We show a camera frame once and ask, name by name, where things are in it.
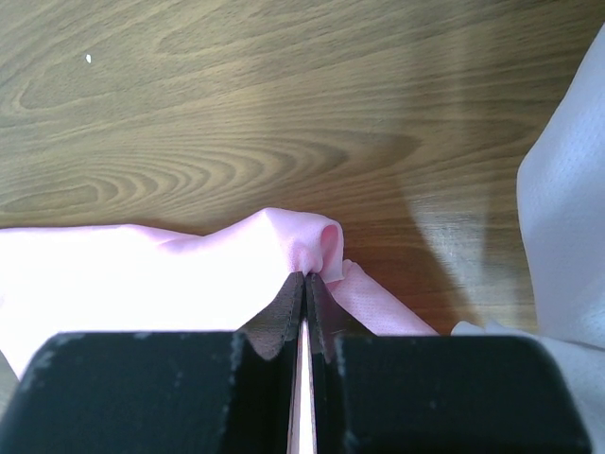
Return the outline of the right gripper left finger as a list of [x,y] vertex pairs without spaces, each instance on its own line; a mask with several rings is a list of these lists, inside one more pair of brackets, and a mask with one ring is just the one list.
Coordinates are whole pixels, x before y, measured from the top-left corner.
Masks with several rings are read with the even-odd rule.
[[234,331],[60,333],[9,403],[12,453],[291,453],[303,275]]

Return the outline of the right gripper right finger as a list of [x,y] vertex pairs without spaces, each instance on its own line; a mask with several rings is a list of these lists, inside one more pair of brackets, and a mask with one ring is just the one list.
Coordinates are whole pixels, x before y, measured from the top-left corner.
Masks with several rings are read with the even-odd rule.
[[562,373],[516,336],[377,336],[305,280],[319,453],[589,453]]

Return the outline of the pink t shirt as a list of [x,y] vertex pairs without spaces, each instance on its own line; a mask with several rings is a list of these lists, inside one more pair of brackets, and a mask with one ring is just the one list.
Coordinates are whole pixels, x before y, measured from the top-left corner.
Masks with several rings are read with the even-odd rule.
[[303,276],[297,367],[308,342],[305,280],[379,336],[433,329],[343,256],[340,225],[263,209],[207,236],[134,224],[1,233],[1,351],[19,384],[60,333],[234,331]]

